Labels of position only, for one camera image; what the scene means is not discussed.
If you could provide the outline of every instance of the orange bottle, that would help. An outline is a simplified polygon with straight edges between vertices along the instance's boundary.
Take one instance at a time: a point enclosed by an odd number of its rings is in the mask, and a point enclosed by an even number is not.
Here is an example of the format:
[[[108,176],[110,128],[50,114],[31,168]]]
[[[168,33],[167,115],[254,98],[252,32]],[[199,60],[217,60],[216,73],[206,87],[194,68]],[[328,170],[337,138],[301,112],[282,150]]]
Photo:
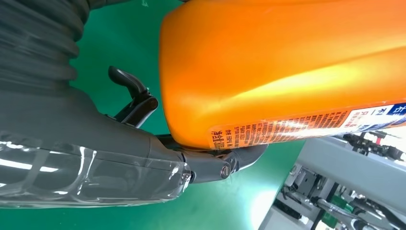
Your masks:
[[[191,0],[164,19],[173,137],[200,149],[406,124],[405,0]]]

